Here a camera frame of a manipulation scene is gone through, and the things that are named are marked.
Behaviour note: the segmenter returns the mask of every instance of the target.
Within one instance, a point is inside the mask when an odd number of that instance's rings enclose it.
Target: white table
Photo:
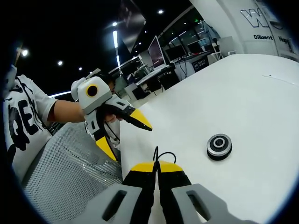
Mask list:
[[[146,75],[145,77],[143,77],[141,80],[139,80],[136,85],[142,85],[143,83],[145,83],[147,80],[149,80],[150,78],[154,77],[156,74],[158,74],[162,69],[168,68],[169,65],[166,65],[165,67],[156,69],[154,71],[152,71],[151,73],[149,73],[148,75]]]
[[[240,219],[264,224],[292,193],[299,173],[299,63],[231,55],[140,109],[153,131],[121,122],[124,177],[135,164],[152,160],[158,145],[159,154],[175,153],[191,183],[222,198]],[[233,151],[217,162],[208,158],[206,143],[218,133],[231,138]],[[171,155],[161,159],[173,162]],[[158,205],[149,223],[164,223]]]

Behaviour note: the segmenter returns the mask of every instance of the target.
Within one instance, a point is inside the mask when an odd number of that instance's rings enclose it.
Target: graphic t-shirt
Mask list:
[[[47,122],[56,99],[46,95],[26,76],[21,75],[18,78],[21,83],[15,79],[14,87],[4,99],[3,121],[8,159],[12,160],[14,172],[22,180],[31,162],[52,136],[42,126],[41,120]]]

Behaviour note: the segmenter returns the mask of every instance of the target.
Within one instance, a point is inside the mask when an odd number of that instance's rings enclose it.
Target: metal bearing ring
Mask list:
[[[207,142],[207,155],[215,161],[220,161],[229,156],[233,145],[231,139],[225,134],[216,134]]]

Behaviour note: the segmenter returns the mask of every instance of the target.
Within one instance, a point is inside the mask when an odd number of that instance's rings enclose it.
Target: mesh chair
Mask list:
[[[53,223],[77,217],[89,200],[121,182],[121,164],[96,146],[84,123],[68,123],[39,153],[22,184],[35,209]]]

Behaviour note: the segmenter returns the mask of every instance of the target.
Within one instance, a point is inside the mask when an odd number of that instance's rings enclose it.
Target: wire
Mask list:
[[[121,141],[121,140],[119,139],[119,137],[117,137],[117,135],[112,131],[112,129],[111,129],[111,127],[108,125],[108,123],[105,122],[105,124],[108,126],[108,128],[111,130],[111,132],[115,135],[115,137],[118,139],[118,141]]]
[[[162,155],[165,155],[165,154],[171,154],[171,155],[173,155],[173,157],[174,157],[174,163],[176,163],[176,161],[177,161],[177,157],[176,157],[176,155],[175,155],[174,153],[172,153],[172,152],[165,152],[165,153],[162,153],[161,155],[158,156],[158,151],[159,151],[159,148],[158,148],[158,146],[156,146],[155,151],[154,151],[153,161],[158,162],[158,159],[159,159]]]
[[[181,57],[183,60],[184,60],[184,62],[185,62],[185,71],[183,70],[183,68],[182,68],[182,66],[181,66],[181,63],[180,62],[178,62],[178,64],[179,64],[179,66],[180,66],[180,68],[181,68],[181,70],[183,71],[183,73],[185,74],[185,78],[187,78],[187,65],[186,65],[186,60],[183,58],[183,57]]]
[[[181,66],[181,63],[179,62],[178,64],[179,64],[179,66],[180,66],[180,68],[181,68],[181,70],[183,71],[183,73],[185,74],[185,78],[187,78],[187,65],[186,65],[186,60],[182,57],[182,59],[184,60],[184,62],[185,62],[185,71],[183,70],[183,68],[182,68],[182,66]]]

